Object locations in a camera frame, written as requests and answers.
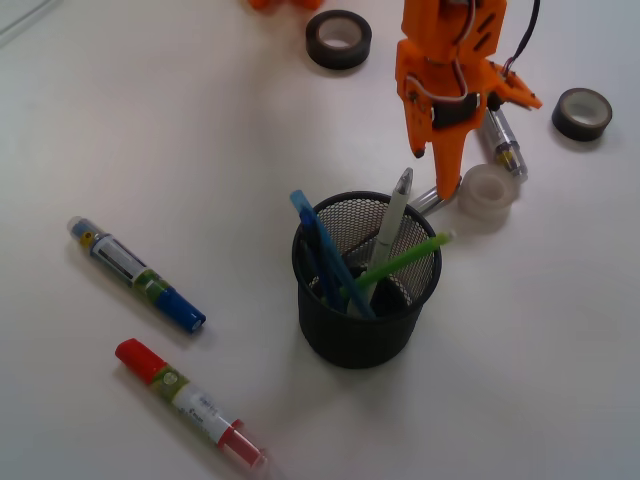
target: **marker label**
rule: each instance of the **marker label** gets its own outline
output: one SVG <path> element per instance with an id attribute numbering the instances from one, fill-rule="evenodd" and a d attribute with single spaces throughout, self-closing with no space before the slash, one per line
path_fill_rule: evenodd
<path id="1" fill-rule="evenodd" d="M 111 268 L 129 288 L 147 270 L 147 266 L 112 235 L 98 240 L 91 250 L 91 255 Z"/>
<path id="2" fill-rule="evenodd" d="M 192 383 L 182 387 L 171 403 L 216 444 L 237 420 L 229 421 L 222 418 L 222 412 L 216 407 L 213 399 Z"/>

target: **clear tape roll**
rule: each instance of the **clear tape roll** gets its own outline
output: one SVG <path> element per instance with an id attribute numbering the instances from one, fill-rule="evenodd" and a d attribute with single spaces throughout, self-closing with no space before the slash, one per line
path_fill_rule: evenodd
<path id="1" fill-rule="evenodd" d="M 509 215 L 518 198 L 518 184 L 498 165 L 476 165 L 462 179 L 458 205 L 480 220 L 499 220 Z"/>

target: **black mesh pen holder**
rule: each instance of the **black mesh pen holder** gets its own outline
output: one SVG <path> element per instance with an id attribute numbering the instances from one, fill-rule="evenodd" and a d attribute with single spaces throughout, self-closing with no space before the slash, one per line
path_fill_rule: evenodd
<path id="1" fill-rule="evenodd" d="M 358 277 L 367 268 L 390 197 L 349 192 L 315 207 L 344 262 Z M 415 209 L 407 206 L 391 249 L 396 256 L 435 233 Z M 378 283 L 371 307 L 375 319 L 356 318 L 321 301 L 320 282 L 307 257 L 302 229 L 293 240 L 293 270 L 298 280 L 300 327 L 309 345 L 325 360 L 344 368 L 369 368 L 395 357 L 405 347 L 422 306 L 438 284 L 440 250 Z"/>

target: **blue marker cap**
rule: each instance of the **blue marker cap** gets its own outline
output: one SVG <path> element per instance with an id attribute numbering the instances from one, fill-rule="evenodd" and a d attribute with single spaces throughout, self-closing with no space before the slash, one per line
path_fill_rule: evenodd
<path id="1" fill-rule="evenodd" d="M 207 320 L 200 310 L 187 302 L 173 287 L 162 292 L 153 305 L 189 333 L 195 332 Z"/>

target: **black tape roll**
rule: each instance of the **black tape roll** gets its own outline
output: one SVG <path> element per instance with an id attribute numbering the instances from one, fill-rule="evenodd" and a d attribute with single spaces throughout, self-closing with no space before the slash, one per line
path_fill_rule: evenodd
<path id="1" fill-rule="evenodd" d="M 331 70 L 357 67 L 369 56 L 371 27 L 360 15 L 329 10 L 307 24 L 307 53 L 318 65 Z M 331 45 L 333 40 L 344 46 Z"/>
<path id="2" fill-rule="evenodd" d="M 578 142 L 600 138 L 612 118 L 613 110 L 607 99 L 587 88 L 564 92 L 551 116 L 560 133 Z"/>

